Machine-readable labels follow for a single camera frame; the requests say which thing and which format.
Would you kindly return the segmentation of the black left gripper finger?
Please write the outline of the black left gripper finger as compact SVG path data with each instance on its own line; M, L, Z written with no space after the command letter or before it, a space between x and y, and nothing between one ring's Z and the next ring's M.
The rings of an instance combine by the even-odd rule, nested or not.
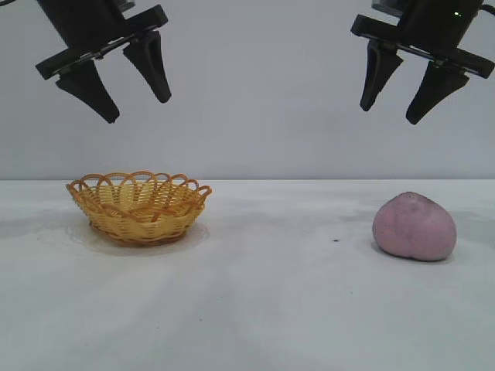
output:
M120 115L93 60L73 65L67 72L61 73L56 85L81 100L109 124L114 123Z
M124 49L125 57L132 63L162 104L172 97L162 58L161 36L158 31L141 34Z

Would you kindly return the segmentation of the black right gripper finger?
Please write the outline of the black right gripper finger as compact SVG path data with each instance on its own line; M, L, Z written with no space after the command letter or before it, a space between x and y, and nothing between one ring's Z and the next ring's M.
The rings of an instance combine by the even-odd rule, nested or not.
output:
M442 100L465 87L468 81L465 70L457 66L440 66L429 62L420 87L407 109L408 122L417 124Z
M367 45L367 72L360 107L369 111L396 69L403 63L397 49L371 39Z

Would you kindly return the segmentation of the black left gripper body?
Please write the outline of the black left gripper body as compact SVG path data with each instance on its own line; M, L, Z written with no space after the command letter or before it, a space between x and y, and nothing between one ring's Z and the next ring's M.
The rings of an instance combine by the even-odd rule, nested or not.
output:
M105 54L119 42L125 43L168 22L161 5L126 19L117 1L39 1L38 4L67 46L36 65L45 80L85 56Z

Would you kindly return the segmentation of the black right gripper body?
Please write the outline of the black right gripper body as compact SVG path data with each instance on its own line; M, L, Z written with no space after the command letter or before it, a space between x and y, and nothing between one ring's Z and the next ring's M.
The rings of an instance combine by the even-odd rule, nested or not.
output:
M351 27L356 36L379 40L394 49L452 64L487 78L494 62L459 48L482 1L373 1L372 8L399 18L394 26L358 15Z

